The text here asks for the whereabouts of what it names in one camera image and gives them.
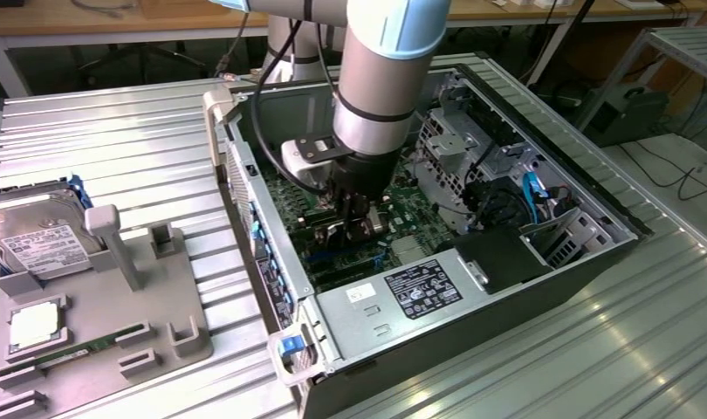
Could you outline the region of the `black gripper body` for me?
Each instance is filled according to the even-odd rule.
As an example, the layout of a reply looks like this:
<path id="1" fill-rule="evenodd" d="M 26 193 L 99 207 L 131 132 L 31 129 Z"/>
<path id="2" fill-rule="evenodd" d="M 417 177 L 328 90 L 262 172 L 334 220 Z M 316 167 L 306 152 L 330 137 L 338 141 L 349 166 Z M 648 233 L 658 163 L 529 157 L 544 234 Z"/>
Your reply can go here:
<path id="1" fill-rule="evenodd" d="M 352 153 L 334 160 L 330 188 L 333 198 L 360 198 L 365 202 L 381 199 L 398 165 L 400 151 L 384 155 Z"/>

